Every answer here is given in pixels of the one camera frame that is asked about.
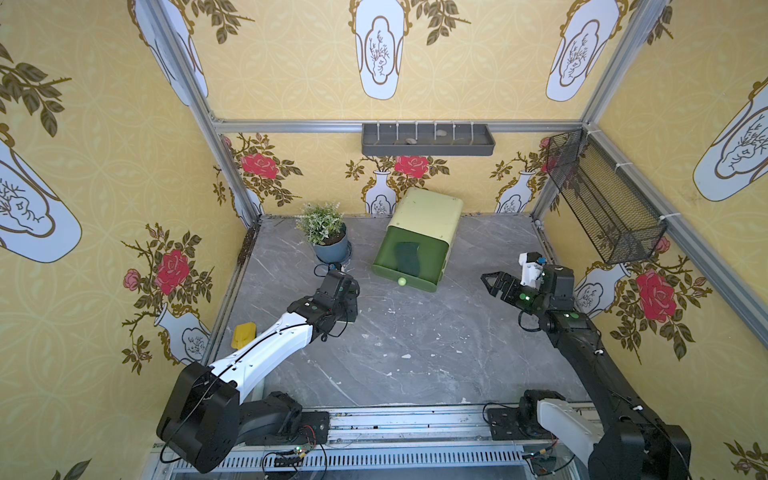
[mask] flower pot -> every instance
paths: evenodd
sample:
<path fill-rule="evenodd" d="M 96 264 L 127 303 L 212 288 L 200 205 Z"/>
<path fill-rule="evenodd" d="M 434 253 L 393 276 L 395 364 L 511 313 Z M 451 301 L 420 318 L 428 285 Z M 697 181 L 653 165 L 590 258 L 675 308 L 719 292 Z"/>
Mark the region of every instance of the flower pot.
<path fill-rule="evenodd" d="M 536 172 L 520 172 L 518 182 L 507 190 L 503 190 L 498 197 L 497 214 L 517 214 L 522 212 L 528 202 L 533 198 L 533 192 L 528 186 L 528 181 Z"/>
<path fill-rule="evenodd" d="M 342 224 L 343 236 L 341 240 L 330 245 L 312 245 L 315 255 L 324 263 L 341 262 L 345 259 L 349 249 L 349 241 L 346 237 L 346 224 Z"/>
<path fill-rule="evenodd" d="M 366 213 L 371 217 L 391 217 L 395 211 L 397 194 L 386 184 L 389 172 L 373 172 L 376 182 L 365 192 Z"/>

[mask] gray shelf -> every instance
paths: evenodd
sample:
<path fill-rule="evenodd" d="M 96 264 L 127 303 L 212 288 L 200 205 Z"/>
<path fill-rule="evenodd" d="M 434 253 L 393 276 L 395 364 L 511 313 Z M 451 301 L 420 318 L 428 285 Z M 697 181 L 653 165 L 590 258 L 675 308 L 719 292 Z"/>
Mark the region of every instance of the gray shelf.
<path fill-rule="evenodd" d="M 440 130 L 446 135 L 438 136 L 436 132 Z M 382 122 L 362 126 L 362 154 L 373 157 L 487 157 L 493 154 L 495 146 L 496 141 L 487 124 Z"/>

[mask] gray marble floor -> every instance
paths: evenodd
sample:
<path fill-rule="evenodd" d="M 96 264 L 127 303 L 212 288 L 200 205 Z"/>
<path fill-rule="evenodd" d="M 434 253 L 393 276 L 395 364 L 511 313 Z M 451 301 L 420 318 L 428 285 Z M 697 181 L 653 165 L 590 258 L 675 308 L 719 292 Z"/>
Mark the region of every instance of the gray marble floor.
<path fill-rule="evenodd" d="M 306 407 L 517 402 L 526 389 L 588 399 L 546 335 L 521 330 L 518 310 L 480 281 L 498 270 L 519 275 L 518 255 L 541 250 L 528 217 L 462 217 L 437 293 L 371 272 L 387 223 L 346 219 L 353 244 L 346 271 L 360 283 L 357 321 L 340 338 L 318 339 L 281 363 L 265 393 L 286 392 Z M 292 301 L 314 293 L 317 263 L 294 220 L 264 219 L 219 358 L 233 351 L 236 325 L 254 322 L 264 331 Z"/>

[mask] metal rail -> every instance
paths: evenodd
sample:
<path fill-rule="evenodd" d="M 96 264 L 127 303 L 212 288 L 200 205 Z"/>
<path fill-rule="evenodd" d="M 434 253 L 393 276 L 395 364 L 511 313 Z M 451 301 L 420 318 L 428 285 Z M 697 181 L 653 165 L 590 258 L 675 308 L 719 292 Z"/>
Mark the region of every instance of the metal rail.
<path fill-rule="evenodd" d="M 468 120 L 453 119 L 456 122 Z M 260 133 L 260 134 L 358 134 L 362 124 L 376 122 L 398 122 L 401 124 L 431 124 L 434 120 L 221 120 L 214 119 L 214 130 L 218 134 Z M 473 120 L 476 124 L 488 124 L 493 133 L 559 133 L 581 128 L 579 120 Z"/>

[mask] black wire basket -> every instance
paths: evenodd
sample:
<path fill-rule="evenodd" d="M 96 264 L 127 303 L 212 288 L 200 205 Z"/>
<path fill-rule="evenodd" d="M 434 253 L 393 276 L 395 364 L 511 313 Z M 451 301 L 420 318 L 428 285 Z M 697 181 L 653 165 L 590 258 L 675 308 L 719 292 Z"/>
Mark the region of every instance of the black wire basket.
<path fill-rule="evenodd" d="M 645 260 L 653 254 L 666 221 L 585 131 L 550 137 L 546 165 L 605 263 Z"/>

